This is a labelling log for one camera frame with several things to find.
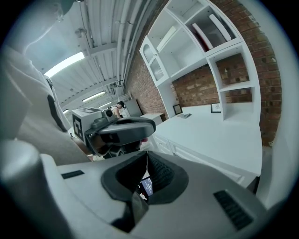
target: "white fabric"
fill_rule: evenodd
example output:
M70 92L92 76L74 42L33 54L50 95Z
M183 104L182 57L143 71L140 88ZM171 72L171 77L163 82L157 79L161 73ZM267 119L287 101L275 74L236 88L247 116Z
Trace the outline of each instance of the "white fabric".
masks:
M52 117L49 95L55 100L56 112L64 127L66 130L70 129L71 126L59 106L55 90L51 90L48 81L32 62L6 46L2 52L1 67L4 76L12 79L32 104L17 139L33 144L40 153L51 155L57 165L89 162L83 151L71 140L68 132L63 132Z

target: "ceiling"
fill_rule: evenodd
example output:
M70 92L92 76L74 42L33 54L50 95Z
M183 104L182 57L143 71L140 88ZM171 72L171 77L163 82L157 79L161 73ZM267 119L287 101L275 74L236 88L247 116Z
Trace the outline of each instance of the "ceiling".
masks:
M45 37L29 47L26 55L42 73L83 52L84 59L51 77L63 110L99 107L128 98L123 95L128 53L129 49L134 52L138 33L149 16L151 5L151 0L75 2L62 22L56 22ZM122 34L120 21L123 21ZM86 34L75 34L79 28L85 29ZM106 94L85 103L82 101L103 90Z

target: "small object on desk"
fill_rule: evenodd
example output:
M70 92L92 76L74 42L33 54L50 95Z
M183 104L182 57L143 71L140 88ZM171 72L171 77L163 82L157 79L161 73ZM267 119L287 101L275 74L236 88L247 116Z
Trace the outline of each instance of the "small object on desk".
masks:
M179 104L178 105L174 105L173 109L174 109L174 112L175 112L176 115L183 113L182 107Z
M191 115L190 113L188 113L188 114L180 114L180 115L178 115L178 117L181 117L183 119L187 119L190 115Z
M220 103L211 104L211 113L221 113Z

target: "brick wall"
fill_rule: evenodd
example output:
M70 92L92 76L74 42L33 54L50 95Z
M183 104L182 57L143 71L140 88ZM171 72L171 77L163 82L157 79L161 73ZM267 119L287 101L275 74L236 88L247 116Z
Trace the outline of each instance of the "brick wall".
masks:
M142 111L165 112L161 106L161 99L157 90L154 90L153 81L139 54L140 45L148 33L152 23L168 0L160 0L159 6L148 21L139 39L135 56L126 85L126 90L140 102ZM261 120L260 128L263 145L269 146L274 140L281 112L281 83L278 66L272 47L266 35L260 30L257 21L251 13L237 0L211 0L233 22L242 34L253 56L258 72L261 91ZM217 63L224 84L248 80L248 75L241 55L224 59ZM219 101L214 79L209 67L200 67L173 82L173 93L176 100L184 106L208 105ZM151 104L155 99L157 105ZM250 102L249 89L230 91L227 93L227 102Z

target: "fluorescent light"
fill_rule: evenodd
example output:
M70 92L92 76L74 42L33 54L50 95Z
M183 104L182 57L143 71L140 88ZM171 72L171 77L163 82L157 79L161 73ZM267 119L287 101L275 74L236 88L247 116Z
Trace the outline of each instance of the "fluorescent light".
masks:
M102 105L102 106L100 106L99 108L101 108L101 107L103 107L103 106L106 106L106 105L108 105L108 104L111 104L112 102L109 102L109 103L107 103L107 104L104 104L104 105Z
M96 93L95 95L92 95L92 96L90 96L90 97L88 97L88 98L86 98L86 99L84 99L84 100L82 100L82 101L83 101L83 102L89 101L90 99L95 98L95 97L97 97L97 96L99 96L99 95L102 95L102 94L105 94L105 93L106 93L106 92L101 91L100 93Z
M52 69L50 69L49 71L47 71L45 73L45 76L47 77L52 77L53 75L55 75L56 73L58 73L59 71L61 71L62 69L64 69L65 67L68 67L69 65L72 65L73 63L82 60L84 58L84 55L82 52L79 52L67 59L65 59L64 61L62 61L61 63L58 63L56 66L54 66Z

